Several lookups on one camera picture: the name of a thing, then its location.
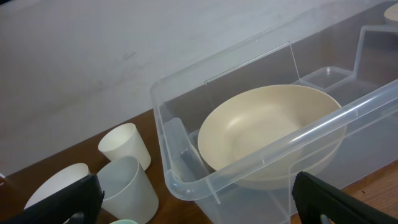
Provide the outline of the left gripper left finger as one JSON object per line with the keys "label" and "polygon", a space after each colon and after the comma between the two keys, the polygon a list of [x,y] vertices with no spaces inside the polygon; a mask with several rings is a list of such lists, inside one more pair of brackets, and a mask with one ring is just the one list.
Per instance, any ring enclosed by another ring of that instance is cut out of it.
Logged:
{"label": "left gripper left finger", "polygon": [[97,175],[89,174],[1,224],[95,224],[103,199]]}

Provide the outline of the cream plate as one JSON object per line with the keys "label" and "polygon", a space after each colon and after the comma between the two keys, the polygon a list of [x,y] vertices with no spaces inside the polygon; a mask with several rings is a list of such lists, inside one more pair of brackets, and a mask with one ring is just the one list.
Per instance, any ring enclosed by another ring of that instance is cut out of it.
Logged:
{"label": "cream plate", "polygon": [[[210,113],[198,134],[198,150],[211,168],[220,170],[340,108],[330,95],[307,86],[255,88]],[[284,189],[296,174],[289,170],[296,161],[305,172],[317,174],[333,160],[345,134],[346,126],[342,126],[237,184],[256,190]]]}
{"label": "cream plate", "polygon": [[385,18],[386,24],[389,24],[392,26],[398,25],[398,3],[389,7],[384,12],[384,18]]}

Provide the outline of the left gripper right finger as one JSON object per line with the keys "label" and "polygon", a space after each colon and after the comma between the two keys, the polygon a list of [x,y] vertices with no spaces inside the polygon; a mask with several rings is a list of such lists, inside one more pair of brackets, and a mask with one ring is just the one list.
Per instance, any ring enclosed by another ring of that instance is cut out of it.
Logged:
{"label": "left gripper right finger", "polygon": [[303,224],[397,224],[397,219],[309,174],[295,177],[292,196]]}

